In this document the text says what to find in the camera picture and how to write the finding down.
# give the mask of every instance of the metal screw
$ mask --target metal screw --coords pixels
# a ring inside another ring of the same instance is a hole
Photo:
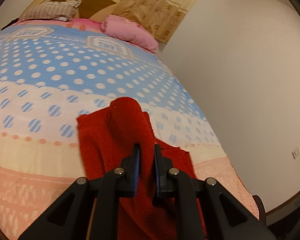
[[[216,179],[214,179],[214,178],[207,178],[207,183],[209,184],[209,185],[211,185],[211,186],[214,186],[214,185],[216,185],[217,184],[217,181],[216,181]]]
[[[81,177],[81,178],[77,179],[77,183],[79,185],[86,184],[86,182],[87,182],[87,179],[85,177]]]
[[[120,174],[124,173],[124,169],[121,167],[115,168],[114,173],[120,175]]]
[[[170,173],[171,175],[177,175],[179,172],[180,172],[180,171],[179,171],[177,168],[171,168],[171,169],[169,170],[169,173]]]

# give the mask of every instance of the wall socket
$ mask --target wall socket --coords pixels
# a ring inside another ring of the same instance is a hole
[[[292,151],[292,156],[294,159],[296,159],[299,155],[300,155],[300,149],[299,147],[297,147]]]

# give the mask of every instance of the curtain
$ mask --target curtain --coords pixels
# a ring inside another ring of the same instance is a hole
[[[196,0],[122,0],[113,14],[141,24],[167,43]]]

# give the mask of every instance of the bedspread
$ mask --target bedspread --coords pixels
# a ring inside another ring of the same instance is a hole
[[[66,26],[28,21],[0,32],[0,228],[9,239],[85,176],[77,116],[123,96],[149,113],[157,138],[190,152],[199,179],[215,177],[258,217],[207,119],[156,55]]]

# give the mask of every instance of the red cloth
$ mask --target red cloth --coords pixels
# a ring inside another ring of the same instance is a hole
[[[175,240],[176,226],[172,200],[166,206],[154,207],[156,181],[154,143],[174,167],[195,178],[188,152],[156,139],[149,115],[142,112],[132,98],[118,98],[110,106],[77,119],[80,151],[88,179],[102,177],[118,167],[122,158],[131,155],[133,145],[141,147],[140,177],[134,198],[121,198],[118,217],[119,240]]]

